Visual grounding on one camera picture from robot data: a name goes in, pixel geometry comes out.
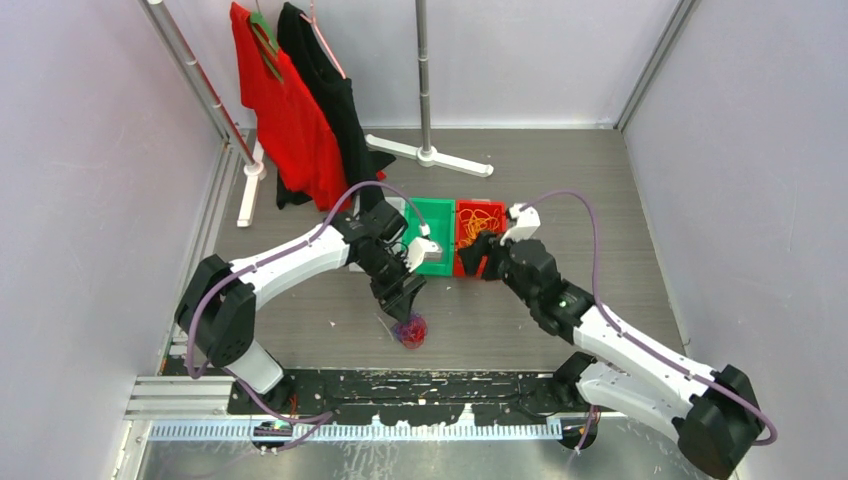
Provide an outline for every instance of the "wall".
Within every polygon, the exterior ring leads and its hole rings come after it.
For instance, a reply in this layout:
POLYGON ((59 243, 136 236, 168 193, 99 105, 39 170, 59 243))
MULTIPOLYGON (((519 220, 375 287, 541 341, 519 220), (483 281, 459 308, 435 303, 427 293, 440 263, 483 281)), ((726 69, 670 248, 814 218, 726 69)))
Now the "wall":
MULTIPOLYGON (((255 10, 255 0, 240 4, 255 10)), ((259 0, 276 29, 282 0, 259 0)), ((306 11, 309 2, 296 0, 306 11)), ((614 124, 677 0, 431 0, 434 126, 614 124)), ((235 120, 229 0, 170 8, 235 120)), ((321 31, 353 79, 366 126, 418 126, 414 0, 318 0, 321 31)))
POLYGON ((217 134, 135 1, 0 10, 0 478, 108 478, 217 134))
POLYGON ((837 478, 848 413, 848 8, 702 2, 626 131, 691 353, 780 440, 742 478, 837 478))

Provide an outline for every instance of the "garment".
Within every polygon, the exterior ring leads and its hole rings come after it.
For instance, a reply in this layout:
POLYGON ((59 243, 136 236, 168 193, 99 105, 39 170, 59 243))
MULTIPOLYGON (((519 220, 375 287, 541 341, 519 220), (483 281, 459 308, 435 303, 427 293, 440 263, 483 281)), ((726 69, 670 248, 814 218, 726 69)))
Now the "garment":
MULTIPOLYGON (((348 185, 363 180, 376 180, 377 172, 394 161, 395 157, 368 150, 353 103, 352 83, 349 78, 342 78, 333 67, 315 38, 312 26, 300 17, 302 13, 302 10, 290 3, 283 5, 277 22, 280 48, 291 59, 335 134, 348 185)), ((364 210, 371 209, 384 198, 379 187, 360 190, 360 205, 364 210)))
POLYGON ((263 48, 250 19, 250 11, 231 5, 242 104, 256 112, 259 142, 285 187, 311 196, 319 210, 329 210, 348 188, 338 142, 289 57, 282 49, 263 48))

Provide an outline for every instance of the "green hanger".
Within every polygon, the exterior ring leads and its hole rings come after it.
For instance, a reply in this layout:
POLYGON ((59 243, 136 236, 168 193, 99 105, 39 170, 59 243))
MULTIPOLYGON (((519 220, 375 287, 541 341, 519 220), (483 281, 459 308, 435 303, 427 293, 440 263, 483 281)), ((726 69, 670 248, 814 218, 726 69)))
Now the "green hanger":
POLYGON ((262 55, 262 60, 265 65, 271 70, 271 73, 279 80, 283 81, 283 76, 276 64, 277 53, 280 51, 280 45, 277 39, 271 34, 271 27, 265 21, 265 17, 259 12, 251 12, 248 18, 250 29, 253 30, 253 36, 256 38, 259 46, 259 53, 262 55))

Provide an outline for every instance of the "red garment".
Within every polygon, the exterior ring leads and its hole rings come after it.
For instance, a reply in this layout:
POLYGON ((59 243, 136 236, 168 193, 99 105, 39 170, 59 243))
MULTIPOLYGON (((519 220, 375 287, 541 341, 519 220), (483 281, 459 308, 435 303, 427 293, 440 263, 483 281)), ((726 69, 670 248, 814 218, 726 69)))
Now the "red garment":
MULTIPOLYGON (((318 210, 329 210, 347 190, 336 137, 283 50, 275 58, 282 82, 265 65, 249 17, 250 11, 233 2, 241 103, 256 112, 259 142, 286 187, 311 196, 318 210)), ((343 208, 349 206, 350 200, 343 208)))

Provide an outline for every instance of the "wooden floor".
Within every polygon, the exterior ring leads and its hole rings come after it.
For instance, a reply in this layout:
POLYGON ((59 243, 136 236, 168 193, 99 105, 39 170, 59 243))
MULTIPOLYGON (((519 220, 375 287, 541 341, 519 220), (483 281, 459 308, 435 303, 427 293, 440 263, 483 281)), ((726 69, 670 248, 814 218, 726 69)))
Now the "wooden floor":
MULTIPOLYGON (((374 131, 420 144, 416 130, 374 131)), ((575 188, 600 217, 601 297, 616 313, 675 351, 680 335, 668 304, 621 135, 611 130, 437 130, 440 152, 490 163, 489 178, 398 159, 387 182, 412 196, 491 199, 511 204, 554 188, 575 188)), ((236 228, 243 176, 230 196, 217 243, 225 260, 291 240, 322 220, 314 205, 277 210, 275 184, 262 183, 254 224, 236 228)), ((583 206, 566 197, 538 207, 537 233, 565 278, 591 289, 592 230, 583 206)), ((368 278, 346 270, 315 277, 257 313, 256 338, 284 366, 421 369, 555 369, 574 351, 533 322, 503 284, 430 277, 414 309, 429 335, 407 350, 387 333, 391 318, 368 278)))

